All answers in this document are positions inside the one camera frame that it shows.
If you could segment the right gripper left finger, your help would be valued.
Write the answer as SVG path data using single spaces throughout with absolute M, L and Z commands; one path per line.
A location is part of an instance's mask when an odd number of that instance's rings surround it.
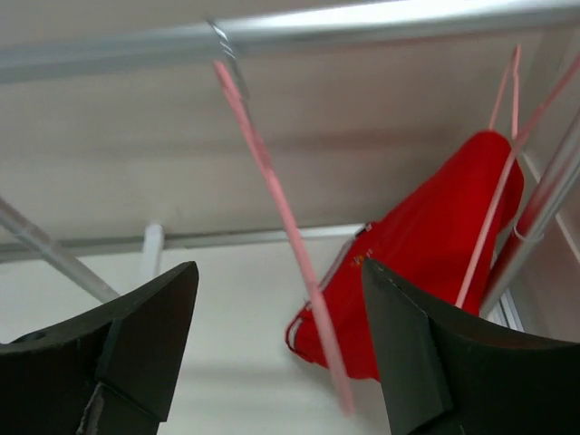
M 198 291 L 184 262 L 1 346 L 4 434 L 155 434 L 169 416 Z

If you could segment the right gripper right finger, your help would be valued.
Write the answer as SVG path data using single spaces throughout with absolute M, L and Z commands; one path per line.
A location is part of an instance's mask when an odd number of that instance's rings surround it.
M 362 287 L 391 433 L 578 433 L 577 343 L 493 324 L 373 259 Z

